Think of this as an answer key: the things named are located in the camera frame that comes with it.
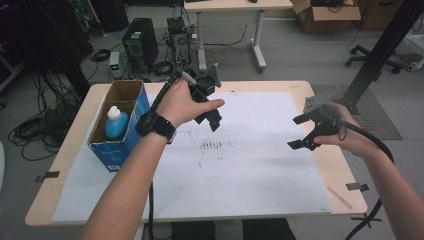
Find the blue box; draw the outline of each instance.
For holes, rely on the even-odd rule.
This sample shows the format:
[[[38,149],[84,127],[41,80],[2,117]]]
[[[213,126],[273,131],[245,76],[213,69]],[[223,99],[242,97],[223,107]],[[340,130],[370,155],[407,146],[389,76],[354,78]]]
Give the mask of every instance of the blue box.
[[[128,114],[129,123],[122,139],[111,140],[106,136],[107,112],[117,106]],[[138,119],[149,111],[143,81],[114,81],[101,105],[93,130],[88,138],[88,146],[110,172],[117,172],[125,162],[141,137],[135,131]]]

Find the bottle cap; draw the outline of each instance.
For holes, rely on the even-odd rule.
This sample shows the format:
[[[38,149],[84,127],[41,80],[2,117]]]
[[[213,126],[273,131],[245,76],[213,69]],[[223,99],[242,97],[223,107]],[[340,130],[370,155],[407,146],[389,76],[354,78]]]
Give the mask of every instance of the bottle cap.
[[[116,106],[112,106],[107,112],[107,117],[112,121],[116,121],[121,118],[121,111]]]

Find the person's left hand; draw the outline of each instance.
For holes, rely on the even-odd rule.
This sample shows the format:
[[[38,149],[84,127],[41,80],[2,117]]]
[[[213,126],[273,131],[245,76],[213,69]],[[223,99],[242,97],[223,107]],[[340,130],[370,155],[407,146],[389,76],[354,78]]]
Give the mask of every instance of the person's left hand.
[[[188,82],[179,79],[165,94],[156,112],[170,121],[172,126],[178,128],[181,124],[193,120],[200,114],[215,110],[224,104],[223,99],[196,103],[191,98]]]

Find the hand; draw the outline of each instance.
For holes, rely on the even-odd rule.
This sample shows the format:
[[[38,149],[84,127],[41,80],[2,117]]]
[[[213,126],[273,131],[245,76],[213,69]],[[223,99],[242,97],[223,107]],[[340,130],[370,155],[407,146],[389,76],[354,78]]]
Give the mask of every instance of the hand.
[[[335,108],[337,112],[339,112],[343,121],[360,127],[359,124],[352,118],[352,115],[350,115],[345,106],[336,103],[326,104],[332,108]],[[368,153],[370,153],[370,151],[379,149],[377,145],[375,145],[371,140],[355,131],[343,127],[340,131],[341,136],[346,134],[346,138],[344,140],[340,140],[339,134],[336,134],[332,136],[318,136],[314,138],[314,143],[338,145],[361,158],[364,158]]]
[[[193,120],[200,114],[215,110],[224,104],[222,99],[203,103],[193,101],[187,81],[179,79],[165,94],[156,112],[170,121],[172,126],[178,128],[181,124]]]

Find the forearm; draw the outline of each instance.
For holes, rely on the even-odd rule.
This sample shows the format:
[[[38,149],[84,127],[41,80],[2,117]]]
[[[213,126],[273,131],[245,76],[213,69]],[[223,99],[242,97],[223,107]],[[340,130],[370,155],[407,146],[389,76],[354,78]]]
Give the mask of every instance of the forearm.
[[[90,216],[83,239],[133,239],[167,139],[144,137],[109,184]]]
[[[397,239],[424,239],[424,202],[386,154],[362,156]]]

